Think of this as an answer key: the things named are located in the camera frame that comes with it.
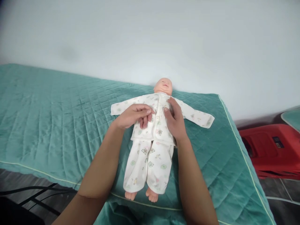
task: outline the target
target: baby clothes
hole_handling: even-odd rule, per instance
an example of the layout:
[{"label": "baby clothes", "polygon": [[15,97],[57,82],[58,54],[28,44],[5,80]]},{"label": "baby clothes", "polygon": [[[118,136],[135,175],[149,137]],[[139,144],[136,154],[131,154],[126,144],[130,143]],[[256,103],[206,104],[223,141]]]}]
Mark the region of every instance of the baby clothes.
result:
[{"label": "baby clothes", "polygon": [[123,188],[133,193],[141,190],[145,182],[152,191],[164,194],[172,166],[173,145],[154,141],[134,140],[128,157]]},{"label": "baby clothes", "polygon": [[173,145],[153,141],[148,157],[147,184],[157,194],[164,194],[169,181]]},{"label": "baby clothes", "polygon": [[[127,192],[133,193],[141,190],[145,181],[157,194],[163,194],[166,190],[174,146],[176,146],[175,140],[168,130],[163,110],[165,107],[170,109],[170,104],[167,102],[169,98],[169,95],[160,92],[142,95],[111,106],[111,115],[120,115],[135,103],[147,104],[155,111],[147,128],[141,129],[138,121],[134,124],[131,136],[133,143],[123,183]],[[181,107],[183,118],[203,128],[210,128],[214,121],[212,115],[195,110],[181,100],[176,98],[175,100]]]},{"label": "baby clothes", "polygon": [[151,141],[134,140],[128,157],[123,188],[133,193],[141,190],[147,177],[147,158],[151,148]]},{"label": "baby clothes", "polygon": [[[135,97],[120,103],[112,104],[111,115],[120,115],[130,105],[135,103],[147,104],[153,108],[156,114],[152,115],[152,121],[148,123],[147,128],[141,129],[139,122],[137,121],[135,123],[131,140],[157,140],[162,143],[175,146],[174,138],[167,128],[167,122],[163,111],[165,107],[168,109],[170,108],[170,104],[167,102],[169,98],[169,95],[162,92]],[[212,122],[214,121],[214,117],[212,115],[195,110],[189,105],[185,104],[183,101],[180,101],[176,98],[175,100],[180,105],[184,118],[203,128],[210,128]]]}]

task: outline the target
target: hand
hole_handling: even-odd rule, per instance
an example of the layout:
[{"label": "hand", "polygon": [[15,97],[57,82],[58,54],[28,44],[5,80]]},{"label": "hand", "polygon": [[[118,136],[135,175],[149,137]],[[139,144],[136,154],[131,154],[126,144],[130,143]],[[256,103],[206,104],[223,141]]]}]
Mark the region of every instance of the hand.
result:
[{"label": "hand", "polygon": [[113,122],[119,128],[131,127],[136,121],[140,122],[141,129],[146,128],[148,122],[152,120],[153,109],[145,104],[133,104],[122,112]]},{"label": "hand", "polygon": [[176,141],[178,141],[179,139],[186,138],[188,136],[185,130],[184,118],[181,112],[181,107],[178,105],[175,99],[170,97],[168,102],[173,107],[174,115],[172,115],[168,108],[164,108],[167,126],[170,133],[174,136]]}]

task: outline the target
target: bed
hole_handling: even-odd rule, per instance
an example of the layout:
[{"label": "bed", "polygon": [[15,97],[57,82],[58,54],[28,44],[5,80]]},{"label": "bed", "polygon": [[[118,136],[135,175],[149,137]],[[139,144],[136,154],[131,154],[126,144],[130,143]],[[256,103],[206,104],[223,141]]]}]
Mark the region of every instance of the bed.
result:
[{"label": "bed", "polygon": [[[152,92],[150,86],[17,64],[1,65],[0,167],[78,190],[116,118],[110,115],[111,105]],[[219,223],[275,224],[245,146],[220,96],[181,91],[174,91],[173,96],[215,117],[210,129],[187,120],[185,123]],[[166,193],[157,203],[145,196],[147,185],[133,202],[124,198],[132,130],[124,134],[117,176],[106,207],[128,206],[147,224],[165,224],[165,220],[184,224],[177,151]],[[103,222],[105,210],[95,224]]]}]

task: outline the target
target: red plastic stool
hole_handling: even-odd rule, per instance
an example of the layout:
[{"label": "red plastic stool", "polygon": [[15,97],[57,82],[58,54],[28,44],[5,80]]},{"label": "red plastic stool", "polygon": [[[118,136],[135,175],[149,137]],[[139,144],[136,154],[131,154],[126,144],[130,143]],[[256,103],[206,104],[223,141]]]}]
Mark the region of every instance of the red plastic stool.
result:
[{"label": "red plastic stool", "polygon": [[239,131],[259,178],[300,180],[300,133],[285,124]]}]

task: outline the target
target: pajama pants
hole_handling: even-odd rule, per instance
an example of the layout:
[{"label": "pajama pants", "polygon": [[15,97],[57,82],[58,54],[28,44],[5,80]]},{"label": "pajama pants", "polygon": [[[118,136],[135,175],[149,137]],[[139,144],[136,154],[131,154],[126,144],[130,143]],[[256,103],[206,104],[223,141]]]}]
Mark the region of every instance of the pajama pants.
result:
[{"label": "pajama pants", "polygon": [[133,193],[140,191],[145,182],[149,188],[164,194],[169,181],[174,146],[159,141],[134,140],[128,157],[123,188]]}]

